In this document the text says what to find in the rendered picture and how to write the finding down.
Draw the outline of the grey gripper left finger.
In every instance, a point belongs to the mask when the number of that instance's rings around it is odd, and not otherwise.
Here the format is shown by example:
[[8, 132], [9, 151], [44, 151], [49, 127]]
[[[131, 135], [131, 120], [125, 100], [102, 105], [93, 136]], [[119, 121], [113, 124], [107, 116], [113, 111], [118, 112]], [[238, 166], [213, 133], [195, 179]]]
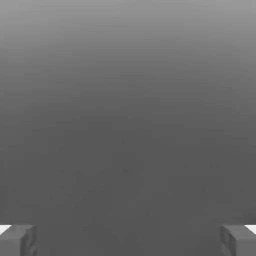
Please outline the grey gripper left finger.
[[13, 224], [0, 234], [0, 256], [38, 256], [37, 226]]

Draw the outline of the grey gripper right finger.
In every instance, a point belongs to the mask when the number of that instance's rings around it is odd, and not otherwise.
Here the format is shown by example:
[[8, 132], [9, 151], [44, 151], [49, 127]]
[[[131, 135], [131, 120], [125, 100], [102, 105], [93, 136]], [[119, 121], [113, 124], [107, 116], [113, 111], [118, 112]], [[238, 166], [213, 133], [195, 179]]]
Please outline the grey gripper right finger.
[[221, 256], [256, 256], [256, 224], [221, 225]]

